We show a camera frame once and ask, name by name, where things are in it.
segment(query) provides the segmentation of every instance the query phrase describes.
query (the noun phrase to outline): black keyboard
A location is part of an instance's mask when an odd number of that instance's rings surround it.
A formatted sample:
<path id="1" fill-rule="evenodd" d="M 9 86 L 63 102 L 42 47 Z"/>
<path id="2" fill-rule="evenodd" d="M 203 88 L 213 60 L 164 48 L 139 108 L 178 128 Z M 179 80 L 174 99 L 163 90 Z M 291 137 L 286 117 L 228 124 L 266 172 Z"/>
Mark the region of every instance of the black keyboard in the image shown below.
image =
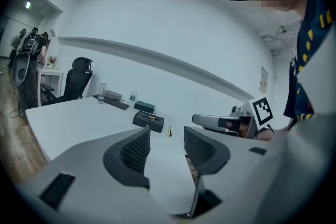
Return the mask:
<path id="1" fill-rule="evenodd" d="M 93 96 L 94 98 L 98 99 L 98 95 L 95 94 Z M 116 99 L 111 99 L 111 98 L 108 98 L 108 97 L 104 97 L 104 102 L 107 103 L 107 104 L 110 104 L 112 106 L 115 106 L 116 108 L 119 108 L 119 109 L 127 109 L 129 107 L 128 104 L 124 104 L 122 102 L 119 102 L 118 100 Z"/>

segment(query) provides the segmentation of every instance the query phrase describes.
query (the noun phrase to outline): navy shirt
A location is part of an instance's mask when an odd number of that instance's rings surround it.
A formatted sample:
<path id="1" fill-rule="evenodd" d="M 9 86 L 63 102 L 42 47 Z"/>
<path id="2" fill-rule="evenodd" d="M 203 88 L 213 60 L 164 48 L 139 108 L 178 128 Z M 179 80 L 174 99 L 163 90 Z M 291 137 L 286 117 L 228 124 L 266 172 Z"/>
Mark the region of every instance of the navy shirt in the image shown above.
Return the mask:
<path id="1" fill-rule="evenodd" d="M 314 114 L 297 74 L 305 68 L 322 44 L 330 30 L 331 22 L 330 10 L 323 0 L 307 1 L 306 15 L 298 34 L 296 57 L 291 59 L 289 68 L 289 92 L 284 115 L 294 119 L 293 124 L 307 120 Z"/>

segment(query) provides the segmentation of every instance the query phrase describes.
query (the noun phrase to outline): white desk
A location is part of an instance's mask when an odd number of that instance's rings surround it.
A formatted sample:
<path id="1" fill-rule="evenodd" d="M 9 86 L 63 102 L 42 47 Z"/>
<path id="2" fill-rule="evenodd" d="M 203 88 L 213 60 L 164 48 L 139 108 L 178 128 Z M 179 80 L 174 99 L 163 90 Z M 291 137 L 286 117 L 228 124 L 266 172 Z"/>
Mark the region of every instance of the white desk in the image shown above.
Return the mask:
<path id="1" fill-rule="evenodd" d="M 59 97 L 61 95 L 61 85 L 62 85 L 63 72 L 60 71 L 59 69 L 49 69 L 49 68 L 38 69 L 38 80 L 37 80 L 37 103 L 38 103 L 38 106 L 41 106 L 40 85 L 41 85 L 42 75 L 58 76 L 57 89 L 55 89 L 57 92 L 55 92 L 55 96 Z"/>
<path id="2" fill-rule="evenodd" d="M 132 124 L 138 112 L 133 108 L 118 109 L 109 104 L 98 104 L 90 97 L 26 110 L 31 129 L 48 160 L 70 147 L 114 133 L 139 128 Z M 195 185 L 185 159 L 179 136 L 183 126 L 164 113 L 162 133 L 151 132 L 151 151 L 144 175 L 150 180 L 150 194 L 167 214 L 189 212 Z M 168 127 L 173 136 L 168 136 Z"/>

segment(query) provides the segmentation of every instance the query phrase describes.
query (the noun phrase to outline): small box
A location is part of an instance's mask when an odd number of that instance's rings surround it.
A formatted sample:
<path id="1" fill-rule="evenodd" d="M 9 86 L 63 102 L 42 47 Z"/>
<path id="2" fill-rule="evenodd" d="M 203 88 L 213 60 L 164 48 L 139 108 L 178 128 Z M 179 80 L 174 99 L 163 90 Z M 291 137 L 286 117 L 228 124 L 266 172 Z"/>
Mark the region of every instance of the small box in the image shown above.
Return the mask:
<path id="1" fill-rule="evenodd" d="M 157 118 L 160 119 L 159 121 L 158 120 L 150 121 L 147 119 L 148 114 L 150 113 L 139 111 L 137 114 L 135 114 L 133 118 L 133 124 L 140 126 L 140 127 L 146 127 L 146 125 L 148 125 L 151 131 L 161 133 L 163 129 L 163 125 L 164 125 L 164 118 L 156 116 Z"/>
<path id="2" fill-rule="evenodd" d="M 112 91 L 109 91 L 109 90 L 105 91 L 105 96 L 110 98 L 110 99 L 117 99 L 118 101 L 121 100 L 121 94 L 116 93 L 116 92 L 112 92 Z"/>
<path id="3" fill-rule="evenodd" d="M 144 112 L 154 113 L 155 106 L 152 104 L 147 104 L 145 102 L 138 101 L 134 104 L 134 108 Z"/>

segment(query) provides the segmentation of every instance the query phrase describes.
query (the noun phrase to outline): office chair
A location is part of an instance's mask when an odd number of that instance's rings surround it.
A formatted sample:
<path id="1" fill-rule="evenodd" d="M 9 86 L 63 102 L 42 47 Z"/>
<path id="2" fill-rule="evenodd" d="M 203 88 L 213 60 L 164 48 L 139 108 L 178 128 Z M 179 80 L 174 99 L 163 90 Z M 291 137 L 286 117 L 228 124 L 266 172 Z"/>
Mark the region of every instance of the office chair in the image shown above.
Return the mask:
<path id="1" fill-rule="evenodd" d="M 92 76 L 91 63 L 92 60 L 85 57 L 78 57 L 72 62 L 72 69 L 70 69 L 67 74 L 64 94 L 58 98 L 52 94 L 54 91 L 53 87 L 41 83 L 41 89 L 43 93 L 47 94 L 48 100 L 42 105 L 56 104 L 82 98 L 84 89 Z"/>

